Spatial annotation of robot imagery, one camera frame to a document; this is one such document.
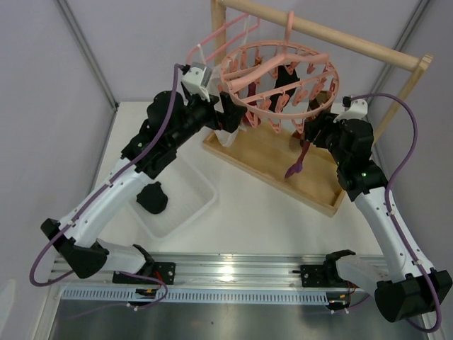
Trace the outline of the magenta striped sock yellow cuff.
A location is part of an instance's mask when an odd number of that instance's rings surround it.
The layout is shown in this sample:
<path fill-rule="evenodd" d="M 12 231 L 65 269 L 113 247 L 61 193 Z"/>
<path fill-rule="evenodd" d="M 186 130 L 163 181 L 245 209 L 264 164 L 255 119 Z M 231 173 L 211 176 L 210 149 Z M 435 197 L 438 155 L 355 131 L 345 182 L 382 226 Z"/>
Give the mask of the magenta striped sock yellow cuff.
<path fill-rule="evenodd" d="M 306 154 L 308 153 L 309 151 L 309 148 L 310 148 L 310 145 L 311 145 L 311 142 L 308 141 L 308 140 L 304 140 L 303 143 L 302 143 L 302 150 L 301 150 L 301 153 L 300 155 L 298 156 L 296 162 L 291 165 L 288 170 L 286 171 L 285 173 L 285 179 L 288 179 L 290 178 L 291 176 L 293 176 L 294 174 L 298 174 L 302 171 L 303 169 L 303 163 L 304 163 L 304 158 L 306 156 Z"/>

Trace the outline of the black sock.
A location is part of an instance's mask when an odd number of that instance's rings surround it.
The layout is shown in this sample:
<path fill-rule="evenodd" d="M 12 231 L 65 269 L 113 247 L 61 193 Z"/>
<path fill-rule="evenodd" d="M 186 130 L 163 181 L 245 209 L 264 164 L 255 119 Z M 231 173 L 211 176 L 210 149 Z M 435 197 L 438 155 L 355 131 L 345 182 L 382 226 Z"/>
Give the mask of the black sock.
<path fill-rule="evenodd" d="M 297 82 L 300 80 L 300 78 L 297 76 L 297 72 L 294 70 L 291 74 L 287 71 L 284 65 L 280 65 L 277 68 L 277 80 L 275 82 L 275 89 L 286 86 L 289 84 L 293 84 L 294 82 Z M 287 94 L 290 98 L 293 96 L 294 92 L 296 91 L 295 88 L 287 90 L 285 94 Z M 273 95 L 273 101 L 277 102 L 278 98 L 282 94 L 275 94 Z"/>
<path fill-rule="evenodd" d="M 168 204 L 168 196 L 164 193 L 159 181 L 146 185 L 137 195 L 137 203 L 148 213 L 158 215 L 162 213 Z"/>

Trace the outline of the pink round clip hanger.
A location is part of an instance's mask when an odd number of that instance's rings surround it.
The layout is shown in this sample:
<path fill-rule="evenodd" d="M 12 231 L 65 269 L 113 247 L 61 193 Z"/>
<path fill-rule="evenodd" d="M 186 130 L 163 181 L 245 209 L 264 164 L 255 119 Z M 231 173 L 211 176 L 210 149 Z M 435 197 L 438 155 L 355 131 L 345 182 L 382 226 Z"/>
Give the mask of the pink round clip hanger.
<path fill-rule="evenodd" d="M 284 38 L 236 48 L 219 67 L 222 91 L 246 108 L 252 127 L 267 122 L 280 132 L 285 121 L 298 133 L 336 99 L 340 79 L 327 53 L 291 42 L 295 23 L 287 14 Z"/>

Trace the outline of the white plastic basket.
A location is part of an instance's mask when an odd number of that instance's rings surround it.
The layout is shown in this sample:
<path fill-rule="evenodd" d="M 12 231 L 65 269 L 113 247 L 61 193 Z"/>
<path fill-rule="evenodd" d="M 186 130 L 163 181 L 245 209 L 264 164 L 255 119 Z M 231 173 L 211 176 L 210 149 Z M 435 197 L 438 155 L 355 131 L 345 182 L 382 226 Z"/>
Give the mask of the white plastic basket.
<path fill-rule="evenodd" d="M 218 192 L 212 183 L 183 157 L 167 166 L 156 180 L 168 196 L 163 212 L 156 215 L 147 212 L 135 198 L 127 207 L 138 225 L 156 241 L 174 237 L 218 199 Z"/>

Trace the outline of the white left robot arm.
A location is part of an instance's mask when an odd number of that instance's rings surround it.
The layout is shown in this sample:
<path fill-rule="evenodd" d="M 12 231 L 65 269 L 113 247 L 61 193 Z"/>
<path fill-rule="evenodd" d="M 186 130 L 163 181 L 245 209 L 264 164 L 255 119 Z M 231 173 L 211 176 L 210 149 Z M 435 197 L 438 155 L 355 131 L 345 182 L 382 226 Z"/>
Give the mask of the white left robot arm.
<path fill-rule="evenodd" d="M 233 132 L 245 112 L 226 92 L 208 100 L 197 94 L 185 100 L 177 91 L 158 93 L 139 133 L 121 151 L 107 179 L 74 212 L 60 220 L 48 218 L 40 227 L 71 272 L 80 279 L 102 270 L 149 273 L 154 260 L 143 247 L 104 242 L 100 233 L 130 199 L 138 196 L 145 203 L 159 201 L 156 178 L 194 134 L 203 127 Z"/>

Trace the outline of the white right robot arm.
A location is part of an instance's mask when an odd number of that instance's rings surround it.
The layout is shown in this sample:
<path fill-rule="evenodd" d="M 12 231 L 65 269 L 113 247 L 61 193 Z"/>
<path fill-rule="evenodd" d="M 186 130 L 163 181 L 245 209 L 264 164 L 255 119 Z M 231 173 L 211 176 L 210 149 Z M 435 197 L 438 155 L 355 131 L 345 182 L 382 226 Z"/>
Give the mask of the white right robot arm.
<path fill-rule="evenodd" d="M 430 331 L 437 330 L 452 277 L 435 269 L 403 221 L 383 171 L 371 159 L 372 126 L 324 111 L 305 125 L 305 138 L 333 157 L 340 187 L 365 217 L 386 260 L 387 270 L 381 271 L 352 251 L 329 254 L 336 279 L 371 295 L 389 322 L 435 312 Z"/>

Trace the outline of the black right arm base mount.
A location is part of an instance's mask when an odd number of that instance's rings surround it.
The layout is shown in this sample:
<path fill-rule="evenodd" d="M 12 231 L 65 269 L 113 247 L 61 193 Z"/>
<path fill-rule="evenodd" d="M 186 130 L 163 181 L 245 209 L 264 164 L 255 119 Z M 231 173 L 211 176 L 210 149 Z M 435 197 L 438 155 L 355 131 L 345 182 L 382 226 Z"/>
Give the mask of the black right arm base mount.
<path fill-rule="evenodd" d="M 300 276 L 304 288 L 342 288 L 344 282 L 327 265 L 301 265 Z"/>

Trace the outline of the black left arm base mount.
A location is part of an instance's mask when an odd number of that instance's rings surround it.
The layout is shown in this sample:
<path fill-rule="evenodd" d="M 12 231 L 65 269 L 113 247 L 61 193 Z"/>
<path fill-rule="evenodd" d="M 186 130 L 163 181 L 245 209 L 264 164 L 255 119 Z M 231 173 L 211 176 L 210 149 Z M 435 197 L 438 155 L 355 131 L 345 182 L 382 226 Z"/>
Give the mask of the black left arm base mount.
<path fill-rule="evenodd" d="M 116 284 L 156 284 L 154 281 L 148 280 L 148 278 L 157 279 L 166 285 L 173 285 L 174 278 L 176 276 L 176 263 L 174 262 L 154 262 L 151 264 L 145 264 L 142 269 L 136 273 L 136 276 L 144 276 L 144 278 L 135 278 L 131 275 L 125 275 L 122 272 L 114 272 L 113 283 Z"/>

